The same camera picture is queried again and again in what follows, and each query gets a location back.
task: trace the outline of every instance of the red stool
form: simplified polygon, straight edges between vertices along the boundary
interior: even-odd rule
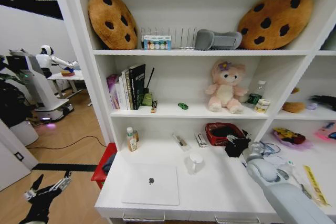
[[[91,178],[91,181],[95,181],[100,189],[103,187],[105,179],[106,179],[106,175],[101,168],[106,163],[106,161],[109,159],[109,157],[114,153],[117,153],[117,147],[115,146],[114,143],[110,143],[106,147],[106,150],[103,156],[101,157],[99,164],[97,165],[97,168]]]

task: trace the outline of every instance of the drawer handle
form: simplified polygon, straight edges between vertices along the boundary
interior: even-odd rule
[[[257,217],[255,220],[229,220],[229,221],[221,221],[217,219],[215,216],[215,220],[217,224],[261,224],[259,218]]]
[[[163,218],[162,219],[145,219],[145,218],[128,218],[125,217],[125,213],[122,215],[122,220],[123,221],[147,221],[147,222],[164,222],[166,219],[166,214],[163,214]]]

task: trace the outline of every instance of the chocolate chip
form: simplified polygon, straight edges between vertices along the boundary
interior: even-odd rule
[[[288,24],[282,26],[280,28],[280,37],[286,35],[288,31],[289,31],[289,25]]]
[[[242,35],[245,35],[245,34],[247,34],[247,31],[248,31],[247,28],[243,28],[240,32],[241,32]]]
[[[103,0],[103,2],[107,5],[112,5],[112,0]]]
[[[114,26],[113,26],[112,22],[106,21],[105,25],[110,29],[114,29]]]
[[[268,28],[271,25],[271,19],[269,17],[265,18],[263,22],[260,23],[260,26],[263,29]]]
[[[265,6],[264,3],[261,3],[261,4],[257,5],[256,7],[254,7],[253,10],[257,13],[257,12],[261,11],[264,6]]]
[[[254,40],[254,43],[255,44],[260,44],[260,43],[263,43],[265,41],[265,38],[264,37],[262,37],[262,36],[259,36],[258,38],[256,38],[255,40]]]
[[[291,0],[290,1],[290,7],[296,9],[300,5],[301,0]]]
[[[126,40],[127,42],[130,42],[130,40],[131,40],[131,36],[130,36],[129,34],[126,34],[126,36],[125,36],[125,40]]]
[[[127,20],[126,20],[125,17],[122,16],[122,15],[121,15],[121,21],[122,21],[126,26],[128,26]]]

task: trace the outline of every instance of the red basket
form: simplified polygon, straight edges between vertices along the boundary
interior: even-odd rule
[[[235,132],[236,137],[242,137],[242,138],[245,137],[244,134],[241,132],[241,130],[237,126],[235,126],[234,124],[231,124],[231,123],[208,123],[205,126],[205,132],[206,132],[206,136],[207,136],[209,142],[212,145],[225,146],[227,144],[228,139],[227,139],[226,136],[214,136],[212,134],[213,129],[222,128],[222,127],[231,128]]]

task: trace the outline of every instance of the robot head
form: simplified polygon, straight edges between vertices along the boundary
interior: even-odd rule
[[[53,55],[54,51],[49,45],[43,45],[41,46],[41,54],[42,55]]]

